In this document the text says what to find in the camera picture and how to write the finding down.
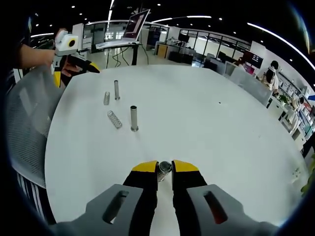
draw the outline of monitor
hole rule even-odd
[[[255,66],[256,68],[258,68],[258,69],[261,68],[263,58],[257,56],[256,54],[246,50],[243,54],[243,59],[244,59],[244,61]]]
[[[179,34],[179,36],[178,36],[178,40],[179,40],[179,41],[183,41],[183,42],[188,43],[188,41],[189,41],[189,36],[188,36],[188,35],[185,35],[185,34],[180,33],[180,34]]]
[[[146,10],[135,14],[129,18],[123,38],[138,40],[139,34],[150,10]]]
[[[226,54],[221,52],[221,51],[219,51],[218,58],[221,59],[221,61],[223,63],[225,63],[225,61],[226,61]]]

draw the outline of person's hand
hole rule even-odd
[[[71,77],[72,75],[68,71],[79,72],[80,70],[81,70],[80,67],[73,66],[68,62],[68,56],[67,56],[63,65],[63,69],[61,70],[61,73],[64,74],[65,76]]]

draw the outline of laptop screen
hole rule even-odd
[[[123,38],[134,38],[137,40],[148,14],[149,10],[131,16],[126,26]]]

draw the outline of black ceiling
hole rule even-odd
[[[300,15],[303,17],[315,48],[315,17],[312,12],[312,1],[291,1]],[[107,20],[111,0],[101,2],[65,3],[62,5],[37,4],[32,7],[33,21],[32,34],[55,32],[59,27],[68,27],[71,30],[73,24],[87,23],[88,21]],[[221,32],[251,42],[260,42],[267,49],[282,57],[299,71],[299,73],[315,84],[315,71],[311,66],[291,47],[284,44],[274,36],[247,25],[247,22],[262,26],[296,46],[309,60],[315,64],[315,53],[308,55],[303,33],[298,29],[288,2],[273,1],[209,1],[209,0],[115,0],[112,10],[112,20],[128,19],[137,8],[149,8],[151,13],[147,21],[164,18],[185,17],[188,15],[208,15],[211,19],[180,18],[161,22],[181,28],[193,28]]]

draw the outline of striped pants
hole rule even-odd
[[[55,224],[56,221],[50,209],[46,189],[33,184],[19,173],[16,174],[19,185],[29,200],[30,205],[47,222],[47,224]]]

